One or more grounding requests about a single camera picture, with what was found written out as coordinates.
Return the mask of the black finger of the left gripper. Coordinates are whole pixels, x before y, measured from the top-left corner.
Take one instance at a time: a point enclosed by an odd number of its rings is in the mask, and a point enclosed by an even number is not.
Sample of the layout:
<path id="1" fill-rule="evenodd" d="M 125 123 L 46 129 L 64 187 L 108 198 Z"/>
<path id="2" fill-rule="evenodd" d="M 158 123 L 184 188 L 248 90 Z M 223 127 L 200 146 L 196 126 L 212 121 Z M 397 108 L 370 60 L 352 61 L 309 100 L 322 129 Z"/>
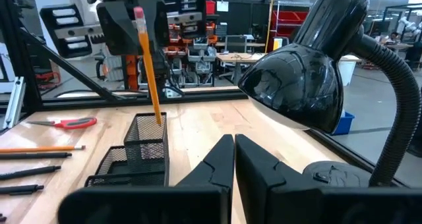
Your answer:
<path id="1" fill-rule="evenodd" d="M 170 43 L 169 25 L 185 39 L 206 35 L 206 0 L 144 0 L 148 36 L 158 46 Z"/>
<path id="2" fill-rule="evenodd" d="M 105 43 L 112 55 L 139 55 L 136 27 L 122 1 L 100 3 L 99 23 L 85 24 L 75 4 L 46 6 L 40 16 L 60 56 L 70 59 L 92 53 Z"/>

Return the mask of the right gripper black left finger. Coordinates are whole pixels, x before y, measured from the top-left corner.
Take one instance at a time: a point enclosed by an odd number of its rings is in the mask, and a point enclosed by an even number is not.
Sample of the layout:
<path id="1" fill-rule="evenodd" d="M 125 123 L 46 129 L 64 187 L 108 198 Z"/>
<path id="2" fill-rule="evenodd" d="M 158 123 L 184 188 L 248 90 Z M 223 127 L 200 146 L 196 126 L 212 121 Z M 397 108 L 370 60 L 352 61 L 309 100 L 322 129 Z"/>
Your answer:
<path id="1" fill-rule="evenodd" d="M 59 223 L 229 223 L 235 146 L 225 134 L 175 186 L 91 186 L 67 195 Z"/>

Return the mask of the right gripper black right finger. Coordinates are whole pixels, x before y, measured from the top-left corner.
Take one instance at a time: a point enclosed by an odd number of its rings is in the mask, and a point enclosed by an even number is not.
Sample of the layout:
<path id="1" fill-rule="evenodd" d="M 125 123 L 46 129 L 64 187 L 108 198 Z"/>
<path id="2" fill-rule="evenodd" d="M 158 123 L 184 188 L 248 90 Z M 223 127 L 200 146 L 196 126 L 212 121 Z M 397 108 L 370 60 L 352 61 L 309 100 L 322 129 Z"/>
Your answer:
<path id="1" fill-rule="evenodd" d="M 247 223 L 420 223 L 421 189 L 335 187 L 302 175 L 243 134 L 237 184 Z"/>

